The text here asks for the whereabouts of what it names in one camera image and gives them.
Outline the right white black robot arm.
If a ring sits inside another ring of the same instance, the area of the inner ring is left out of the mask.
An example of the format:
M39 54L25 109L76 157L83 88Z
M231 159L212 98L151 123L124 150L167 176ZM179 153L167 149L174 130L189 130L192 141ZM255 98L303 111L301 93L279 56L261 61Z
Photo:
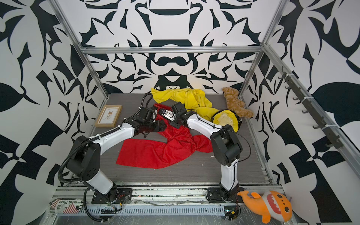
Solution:
M213 154L221 164L220 191L226 197L233 196L238 188L237 166L240 162L242 145L232 127L209 122L197 112L187 110L180 102L171 106L171 110L165 110L162 115L170 121L171 126L188 127L211 141Z

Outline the red trousers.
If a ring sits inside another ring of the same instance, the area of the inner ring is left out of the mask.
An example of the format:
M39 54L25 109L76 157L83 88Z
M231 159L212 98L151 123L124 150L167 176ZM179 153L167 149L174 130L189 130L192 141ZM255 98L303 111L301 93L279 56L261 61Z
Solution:
M177 164L194 152L213 152L210 139L204 135L193 136L184 126L179 129L174 128L161 115L157 115L156 120L163 121L167 125L165 131L159 132L167 142L127 139L123 142L116 161L117 165L160 169Z

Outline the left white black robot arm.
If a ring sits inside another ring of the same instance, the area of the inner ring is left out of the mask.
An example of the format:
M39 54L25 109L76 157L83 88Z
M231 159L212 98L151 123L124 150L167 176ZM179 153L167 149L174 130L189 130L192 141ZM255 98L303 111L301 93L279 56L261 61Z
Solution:
M103 134L77 138L59 169L59 181L82 182L91 190L109 198L116 195L117 186L100 169L101 155L138 134L146 136L152 132L165 131L166 123L156 120L156 116L154 110L142 107L136 115Z

